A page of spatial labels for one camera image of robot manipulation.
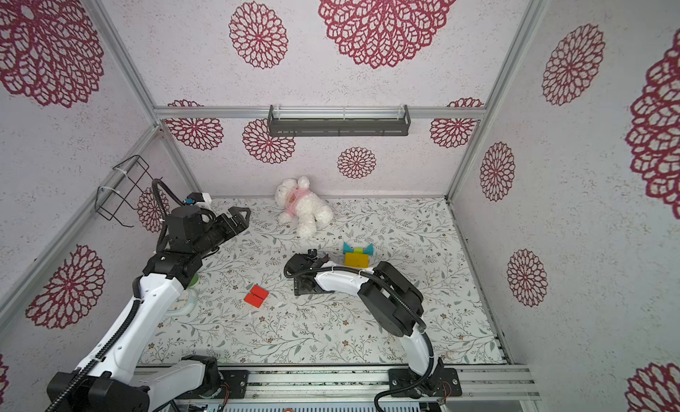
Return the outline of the red block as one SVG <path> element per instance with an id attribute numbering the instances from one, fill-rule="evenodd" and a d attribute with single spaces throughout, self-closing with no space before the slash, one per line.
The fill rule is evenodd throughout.
<path id="1" fill-rule="evenodd" d="M 249 294 L 263 301 L 269 296 L 269 291 L 262 288 L 261 286 L 254 285 L 249 291 Z"/>
<path id="2" fill-rule="evenodd" d="M 246 295 L 246 297 L 244 298 L 244 301 L 247 304 L 255 307 L 256 309 L 259 309 L 262 306 L 262 303 L 264 302 L 262 298 L 258 297 L 253 293 L 248 293 L 248 295 Z"/>

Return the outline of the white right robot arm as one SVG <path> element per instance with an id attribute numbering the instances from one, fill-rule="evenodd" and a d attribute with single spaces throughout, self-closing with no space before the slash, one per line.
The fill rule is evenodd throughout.
<path id="1" fill-rule="evenodd" d="M 423 295 L 389 263 L 356 269 L 326 263 L 322 267 L 292 265 L 284 268 L 287 279 L 301 285 L 310 282 L 322 293 L 346 293 L 361 299 L 379 326 L 398 338 L 407 353 L 411 376 L 405 385 L 395 385 L 374 398 L 377 411 L 384 397 L 412 390 L 426 391 L 432 378 L 444 368 L 437 358 L 423 320 Z"/>

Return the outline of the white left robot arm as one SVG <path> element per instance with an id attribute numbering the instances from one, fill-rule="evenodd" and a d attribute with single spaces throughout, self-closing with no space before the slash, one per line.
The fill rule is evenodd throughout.
<path id="1" fill-rule="evenodd" d="M 71 372 L 50 381 L 49 411 L 154 411 L 186 393 L 212 396 L 222 389 L 217 361 L 188 355 L 142 383 L 136 366 L 159 323 L 189 287 L 205 258 L 249 228 L 251 210 L 221 215 L 196 204 L 164 218 L 156 252 L 132 283 L 133 294 L 112 328 Z"/>

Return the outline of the white teddy bear pink shirt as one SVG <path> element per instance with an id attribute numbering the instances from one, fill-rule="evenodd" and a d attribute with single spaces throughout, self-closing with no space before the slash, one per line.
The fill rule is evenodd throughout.
<path id="1" fill-rule="evenodd" d="M 282 210 L 277 218 L 278 224 L 296 224 L 296 233 L 301 239 L 312 238 L 318 230 L 329 226 L 334 218 L 327 201 L 310 189 L 308 177 L 283 180 L 276 188 L 274 201 Z"/>

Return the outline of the grey wall shelf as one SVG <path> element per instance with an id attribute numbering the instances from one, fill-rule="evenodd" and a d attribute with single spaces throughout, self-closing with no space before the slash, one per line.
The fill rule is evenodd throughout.
<path id="1" fill-rule="evenodd" d="M 385 116 L 370 116 L 368 111 L 351 113 L 300 112 L 290 116 L 271 106 L 267 116 L 268 133 L 282 137 L 406 137 L 412 120 L 406 106 Z"/>

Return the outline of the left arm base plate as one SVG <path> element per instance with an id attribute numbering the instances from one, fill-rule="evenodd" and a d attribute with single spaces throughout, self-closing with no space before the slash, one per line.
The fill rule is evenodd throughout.
<path id="1" fill-rule="evenodd" d="M 246 370 L 220 370 L 217 371 L 217 377 L 208 377 L 201 387 L 181 394 L 177 400 L 242 400 L 248 387 L 249 376 L 250 373 Z"/>

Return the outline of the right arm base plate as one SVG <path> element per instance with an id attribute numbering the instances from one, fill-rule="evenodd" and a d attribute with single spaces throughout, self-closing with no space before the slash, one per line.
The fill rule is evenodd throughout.
<path id="1" fill-rule="evenodd" d="M 406 387 L 416 381 L 418 376 L 408 368 L 389 369 L 388 381 L 390 390 Z M 462 396 L 460 378 L 456 369 L 438 367 L 433 374 L 418 387 L 408 391 L 392 394 L 392 397 L 407 397 L 420 399 L 421 397 L 448 398 Z"/>

